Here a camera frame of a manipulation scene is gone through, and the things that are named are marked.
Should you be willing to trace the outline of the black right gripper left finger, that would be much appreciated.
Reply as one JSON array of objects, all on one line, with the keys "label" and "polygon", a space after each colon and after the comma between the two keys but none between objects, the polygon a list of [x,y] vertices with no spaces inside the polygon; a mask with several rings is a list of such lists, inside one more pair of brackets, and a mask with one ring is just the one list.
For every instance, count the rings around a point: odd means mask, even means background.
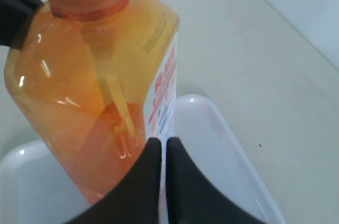
[{"label": "black right gripper left finger", "polygon": [[161,166],[161,142],[157,138],[150,138],[119,184],[69,223],[158,223]]}]

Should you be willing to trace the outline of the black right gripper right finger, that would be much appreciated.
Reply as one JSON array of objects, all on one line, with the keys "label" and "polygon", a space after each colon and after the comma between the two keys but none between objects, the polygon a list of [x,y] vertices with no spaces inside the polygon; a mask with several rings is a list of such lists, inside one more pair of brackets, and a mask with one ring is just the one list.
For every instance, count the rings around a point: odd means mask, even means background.
[{"label": "black right gripper right finger", "polygon": [[166,197],[169,223],[263,223],[205,177],[178,137],[167,141]]}]

